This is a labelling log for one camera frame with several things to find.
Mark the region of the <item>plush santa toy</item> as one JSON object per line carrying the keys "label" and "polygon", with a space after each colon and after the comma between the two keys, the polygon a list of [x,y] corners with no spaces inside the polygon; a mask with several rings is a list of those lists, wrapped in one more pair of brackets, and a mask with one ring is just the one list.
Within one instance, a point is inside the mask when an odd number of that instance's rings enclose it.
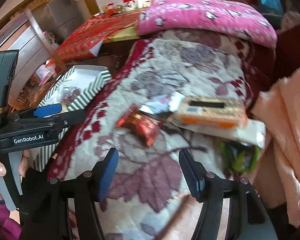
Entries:
{"label": "plush santa toy", "polygon": [[103,12],[106,14],[106,16],[113,16],[115,14],[120,14],[123,12],[124,6],[119,4],[119,5],[114,5],[114,3],[109,3],[108,5],[104,5],[102,7]]}

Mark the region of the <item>floral plush blanket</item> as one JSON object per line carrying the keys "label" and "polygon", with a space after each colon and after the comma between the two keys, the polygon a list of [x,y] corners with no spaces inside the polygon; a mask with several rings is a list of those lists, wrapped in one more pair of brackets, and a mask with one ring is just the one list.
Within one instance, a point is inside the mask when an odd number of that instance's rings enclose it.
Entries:
{"label": "floral plush blanket", "polygon": [[216,138],[172,124],[160,128],[153,145],[117,120],[131,104],[157,95],[224,96],[249,106],[255,94],[248,76],[254,53],[267,48],[204,30],[168,30],[137,40],[126,64],[87,107],[83,124],[70,129],[57,146],[49,175],[76,178],[101,161],[111,147],[120,159],[107,197],[96,204],[106,239],[155,239],[190,194],[178,163],[181,148],[207,170],[224,178]]}

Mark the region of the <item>red patterned tablecloth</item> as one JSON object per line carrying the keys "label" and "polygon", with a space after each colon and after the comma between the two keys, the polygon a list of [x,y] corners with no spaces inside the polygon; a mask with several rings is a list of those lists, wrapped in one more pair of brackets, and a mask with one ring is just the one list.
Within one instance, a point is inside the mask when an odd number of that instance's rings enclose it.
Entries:
{"label": "red patterned tablecloth", "polygon": [[105,14],[89,18],[80,25],[57,49],[64,60],[96,56],[94,47],[113,33],[134,25],[143,10],[135,10],[113,16]]}

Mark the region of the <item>clear bag of dark snacks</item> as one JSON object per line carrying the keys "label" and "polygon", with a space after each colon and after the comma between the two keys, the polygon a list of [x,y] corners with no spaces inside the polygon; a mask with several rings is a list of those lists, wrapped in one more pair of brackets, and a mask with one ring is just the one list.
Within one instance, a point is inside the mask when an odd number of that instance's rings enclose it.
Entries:
{"label": "clear bag of dark snacks", "polygon": [[66,105],[71,104],[79,95],[81,90],[78,87],[64,87],[61,90],[60,102]]}

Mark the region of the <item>long white snack packet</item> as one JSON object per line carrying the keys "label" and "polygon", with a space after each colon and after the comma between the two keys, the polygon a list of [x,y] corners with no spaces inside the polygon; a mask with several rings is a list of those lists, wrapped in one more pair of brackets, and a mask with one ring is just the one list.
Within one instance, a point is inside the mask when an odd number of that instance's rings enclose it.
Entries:
{"label": "long white snack packet", "polygon": [[266,144],[266,126],[263,122],[249,119],[244,127],[219,128],[209,125],[189,125],[172,119],[171,123],[196,133],[251,144],[264,148]]}

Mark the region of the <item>orange biscuit pack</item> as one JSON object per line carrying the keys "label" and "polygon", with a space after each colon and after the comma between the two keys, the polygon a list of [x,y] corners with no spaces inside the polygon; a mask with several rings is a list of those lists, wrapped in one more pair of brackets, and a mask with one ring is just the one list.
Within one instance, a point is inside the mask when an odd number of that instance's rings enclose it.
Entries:
{"label": "orange biscuit pack", "polygon": [[242,127],[248,121],[242,100],[208,96],[185,97],[172,118],[188,125],[209,125],[223,129]]}

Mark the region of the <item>pink penguin pillow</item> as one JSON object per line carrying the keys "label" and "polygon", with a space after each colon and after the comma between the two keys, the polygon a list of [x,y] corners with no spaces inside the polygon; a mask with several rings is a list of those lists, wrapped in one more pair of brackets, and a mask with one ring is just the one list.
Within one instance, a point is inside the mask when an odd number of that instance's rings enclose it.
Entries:
{"label": "pink penguin pillow", "polygon": [[153,0],[139,15],[138,35],[172,28],[215,31],[275,48],[271,24],[248,4],[227,0]]}

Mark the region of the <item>silver white snack packet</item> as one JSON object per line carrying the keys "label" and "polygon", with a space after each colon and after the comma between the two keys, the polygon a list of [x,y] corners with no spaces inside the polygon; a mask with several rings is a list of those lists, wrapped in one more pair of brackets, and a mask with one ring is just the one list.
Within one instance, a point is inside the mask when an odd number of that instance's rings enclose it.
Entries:
{"label": "silver white snack packet", "polygon": [[156,115],[162,113],[174,113],[176,112],[185,96],[178,92],[172,92],[164,95],[157,95],[144,103],[139,110],[142,113]]}

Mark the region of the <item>red candy wrapper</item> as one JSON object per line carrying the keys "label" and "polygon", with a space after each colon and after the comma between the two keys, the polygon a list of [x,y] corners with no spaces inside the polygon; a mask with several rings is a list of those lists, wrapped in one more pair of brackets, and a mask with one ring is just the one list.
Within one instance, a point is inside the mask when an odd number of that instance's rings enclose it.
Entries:
{"label": "red candy wrapper", "polygon": [[116,122],[116,127],[130,129],[148,147],[153,145],[159,134],[162,122],[143,113],[138,105],[131,104]]}

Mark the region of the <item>wooden chair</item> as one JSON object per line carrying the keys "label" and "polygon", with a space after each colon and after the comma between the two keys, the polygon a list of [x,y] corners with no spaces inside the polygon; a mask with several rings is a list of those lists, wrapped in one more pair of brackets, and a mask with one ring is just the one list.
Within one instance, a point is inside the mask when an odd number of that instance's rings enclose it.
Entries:
{"label": "wooden chair", "polygon": [[7,50],[19,51],[8,97],[9,104],[12,106],[18,103],[25,105],[26,101],[34,101],[35,96],[38,97],[39,101],[42,100],[47,93],[47,88],[44,88],[42,92],[40,91],[36,70],[47,60],[52,59],[58,69],[55,77],[68,71],[56,48],[44,35],[44,31],[48,31],[58,37],[60,36],[56,18],[50,13],[50,10],[45,9],[36,16],[29,8],[26,8],[24,12],[11,21],[11,24],[17,24],[20,20],[23,20],[27,28],[7,48]]}

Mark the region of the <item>green striped white tray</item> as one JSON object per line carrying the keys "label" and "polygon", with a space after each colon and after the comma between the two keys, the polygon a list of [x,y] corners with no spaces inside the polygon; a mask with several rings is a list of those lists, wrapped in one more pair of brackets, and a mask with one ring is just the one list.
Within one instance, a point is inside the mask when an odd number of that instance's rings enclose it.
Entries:
{"label": "green striped white tray", "polygon": [[[111,78],[107,67],[75,65],[48,91],[39,107],[60,103],[62,113],[85,109]],[[31,149],[31,167],[42,171],[58,144]]]}

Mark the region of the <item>green snack packet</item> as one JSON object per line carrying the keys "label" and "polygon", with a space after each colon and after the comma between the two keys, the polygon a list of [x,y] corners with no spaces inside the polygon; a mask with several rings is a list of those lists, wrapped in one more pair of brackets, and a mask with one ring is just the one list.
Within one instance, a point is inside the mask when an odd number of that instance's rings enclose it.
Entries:
{"label": "green snack packet", "polygon": [[220,150],[224,168],[236,174],[252,171],[260,152],[258,146],[236,141],[221,142]]}

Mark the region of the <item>grey refrigerator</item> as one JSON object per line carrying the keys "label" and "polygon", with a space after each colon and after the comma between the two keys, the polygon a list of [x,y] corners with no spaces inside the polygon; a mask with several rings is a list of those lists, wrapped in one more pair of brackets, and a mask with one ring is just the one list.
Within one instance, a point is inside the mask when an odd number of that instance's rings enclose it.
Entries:
{"label": "grey refrigerator", "polygon": [[84,0],[49,0],[32,14],[41,30],[53,33],[60,42],[90,17]]}

